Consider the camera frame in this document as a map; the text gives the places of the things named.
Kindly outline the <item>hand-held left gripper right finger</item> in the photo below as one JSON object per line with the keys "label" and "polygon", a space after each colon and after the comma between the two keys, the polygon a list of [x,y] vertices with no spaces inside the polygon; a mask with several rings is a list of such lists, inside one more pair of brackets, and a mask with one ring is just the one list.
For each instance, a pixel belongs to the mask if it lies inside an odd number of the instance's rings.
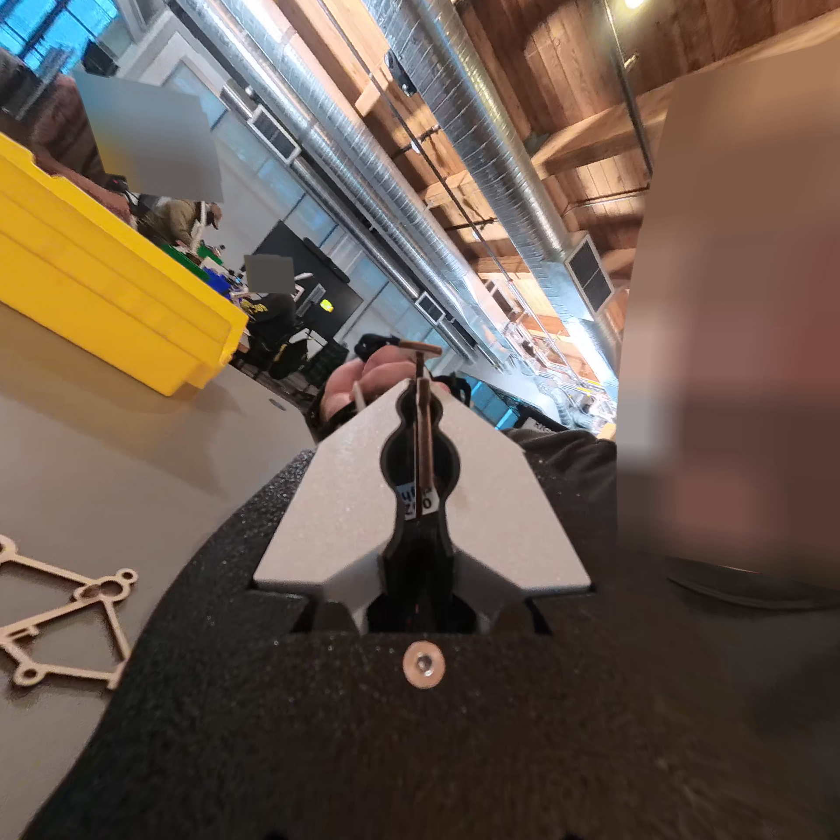
{"label": "hand-held left gripper right finger", "polygon": [[478,634],[499,620],[533,632],[529,604],[584,595],[592,579],[521,447],[427,383],[427,483],[437,492],[451,593]]}

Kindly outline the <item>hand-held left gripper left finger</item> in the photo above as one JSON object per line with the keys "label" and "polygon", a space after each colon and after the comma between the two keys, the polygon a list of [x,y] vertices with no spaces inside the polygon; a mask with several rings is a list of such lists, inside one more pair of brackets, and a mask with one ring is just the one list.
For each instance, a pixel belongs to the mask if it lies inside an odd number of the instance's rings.
{"label": "hand-held left gripper left finger", "polygon": [[258,591],[340,604],[361,635],[376,634],[369,609],[386,592],[385,562],[415,530],[385,456],[411,391],[398,382],[321,442],[254,573]]}

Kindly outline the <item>long wooden model strut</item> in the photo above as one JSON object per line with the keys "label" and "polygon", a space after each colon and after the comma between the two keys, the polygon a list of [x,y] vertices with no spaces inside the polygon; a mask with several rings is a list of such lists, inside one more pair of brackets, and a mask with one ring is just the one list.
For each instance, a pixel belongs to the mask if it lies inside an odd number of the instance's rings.
{"label": "long wooden model strut", "polygon": [[416,519],[426,512],[426,501],[434,492],[434,444],[431,381],[425,375],[424,352],[415,350],[415,497]]}

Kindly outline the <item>wooden bicycle frame assembly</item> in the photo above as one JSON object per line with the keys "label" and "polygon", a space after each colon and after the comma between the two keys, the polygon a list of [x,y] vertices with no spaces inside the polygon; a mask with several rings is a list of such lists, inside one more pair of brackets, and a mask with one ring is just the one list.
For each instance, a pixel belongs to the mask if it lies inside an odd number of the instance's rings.
{"label": "wooden bicycle frame assembly", "polygon": [[[14,671],[10,677],[12,684],[20,689],[29,689],[48,677],[57,676],[97,681],[108,690],[116,690],[132,655],[132,646],[119,621],[117,605],[131,595],[140,578],[138,572],[123,568],[113,574],[86,576],[21,554],[16,542],[5,534],[1,536],[1,565],[38,572],[50,579],[72,583],[75,586],[66,603],[2,625],[2,653],[14,664]],[[35,639],[43,626],[90,609],[97,609],[103,614],[118,658],[112,668],[102,670],[46,663],[34,658],[23,646],[24,642]]]}

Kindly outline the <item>person's right forearm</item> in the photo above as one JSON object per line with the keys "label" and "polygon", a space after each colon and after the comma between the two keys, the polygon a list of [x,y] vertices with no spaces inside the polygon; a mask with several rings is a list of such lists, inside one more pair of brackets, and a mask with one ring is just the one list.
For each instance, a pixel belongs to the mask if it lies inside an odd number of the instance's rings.
{"label": "person's right forearm", "polygon": [[583,430],[510,429],[563,525],[573,531],[616,529],[616,445]]}

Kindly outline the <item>person's right hand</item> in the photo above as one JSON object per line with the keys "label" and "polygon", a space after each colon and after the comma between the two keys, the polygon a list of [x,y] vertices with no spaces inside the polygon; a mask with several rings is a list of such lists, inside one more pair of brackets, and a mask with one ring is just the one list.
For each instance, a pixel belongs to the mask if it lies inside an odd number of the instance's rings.
{"label": "person's right hand", "polygon": [[391,344],[376,350],[367,360],[354,359],[342,364],[323,388],[314,414],[315,428],[325,428],[336,413],[353,404],[355,393],[359,392],[365,404],[370,404],[395,384],[414,378],[415,372],[415,356]]}

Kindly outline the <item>yellow plastic bin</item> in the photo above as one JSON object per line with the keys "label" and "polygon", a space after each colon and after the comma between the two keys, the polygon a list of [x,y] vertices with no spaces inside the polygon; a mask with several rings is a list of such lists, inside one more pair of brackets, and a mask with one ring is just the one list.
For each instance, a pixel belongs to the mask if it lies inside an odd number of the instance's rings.
{"label": "yellow plastic bin", "polygon": [[163,396],[203,389],[246,315],[68,180],[1,138],[1,300]]}

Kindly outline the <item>black ceiling speaker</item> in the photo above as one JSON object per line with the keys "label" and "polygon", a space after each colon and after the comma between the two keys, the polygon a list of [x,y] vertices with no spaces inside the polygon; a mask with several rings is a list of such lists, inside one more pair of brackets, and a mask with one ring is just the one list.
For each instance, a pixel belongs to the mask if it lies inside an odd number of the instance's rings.
{"label": "black ceiling speaker", "polygon": [[417,88],[414,86],[393,49],[389,49],[385,54],[385,66],[389,70],[395,84],[406,97],[410,98],[417,94]]}

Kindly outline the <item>medium silver ventilation duct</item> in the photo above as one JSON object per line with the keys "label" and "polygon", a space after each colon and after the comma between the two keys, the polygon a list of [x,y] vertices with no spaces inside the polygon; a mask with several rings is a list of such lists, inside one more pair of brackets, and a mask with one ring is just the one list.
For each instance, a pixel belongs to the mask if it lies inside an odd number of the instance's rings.
{"label": "medium silver ventilation duct", "polygon": [[335,82],[273,2],[224,2],[234,31],[267,66],[269,87],[283,112],[301,112],[307,146],[342,183],[404,260],[441,294],[477,335],[512,365],[517,354],[505,334],[500,305],[468,266],[440,223],[387,156]]}

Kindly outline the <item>large silver ventilation duct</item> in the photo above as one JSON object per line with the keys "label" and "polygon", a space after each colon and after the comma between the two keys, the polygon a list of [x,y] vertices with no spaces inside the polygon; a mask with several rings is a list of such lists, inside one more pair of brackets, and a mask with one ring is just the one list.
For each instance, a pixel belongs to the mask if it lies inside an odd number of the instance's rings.
{"label": "large silver ventilation duct", "polygon": [[533,275],[563,268],[568,232],[454,5],[365,5]]}

